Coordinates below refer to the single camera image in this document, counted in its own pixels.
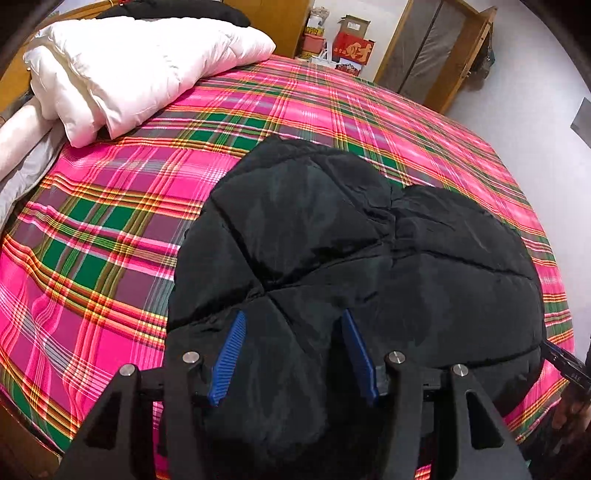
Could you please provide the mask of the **right hand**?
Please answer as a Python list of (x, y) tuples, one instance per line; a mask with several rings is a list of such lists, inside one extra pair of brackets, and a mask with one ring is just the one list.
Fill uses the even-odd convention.
[(590, 424), (590, 403), (583, 399), (578, 386), (569, 384), (561, 394), (552, 417), (552, 429), (561, 432), (565, 445), (585, 435)]

